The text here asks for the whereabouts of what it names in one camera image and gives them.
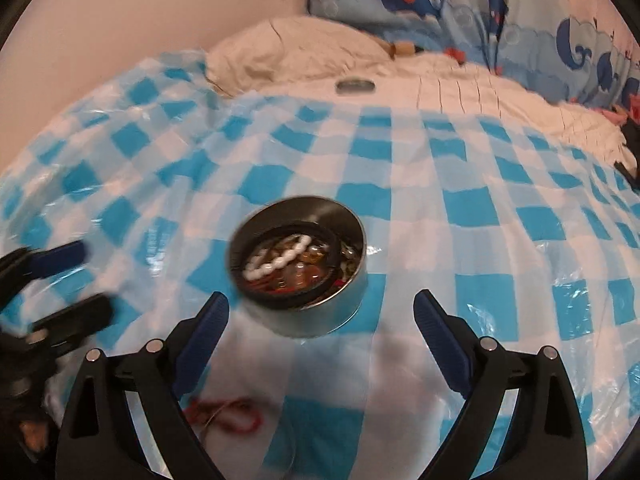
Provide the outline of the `person's left hand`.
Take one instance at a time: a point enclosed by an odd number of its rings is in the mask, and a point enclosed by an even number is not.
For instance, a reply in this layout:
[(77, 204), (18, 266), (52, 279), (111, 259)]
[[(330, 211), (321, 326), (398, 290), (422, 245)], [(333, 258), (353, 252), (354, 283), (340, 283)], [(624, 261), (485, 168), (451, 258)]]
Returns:
[(49, 425), (45, 420), (24, 420), (20, 430), (29, 452), (40, 454), (48, 447)]

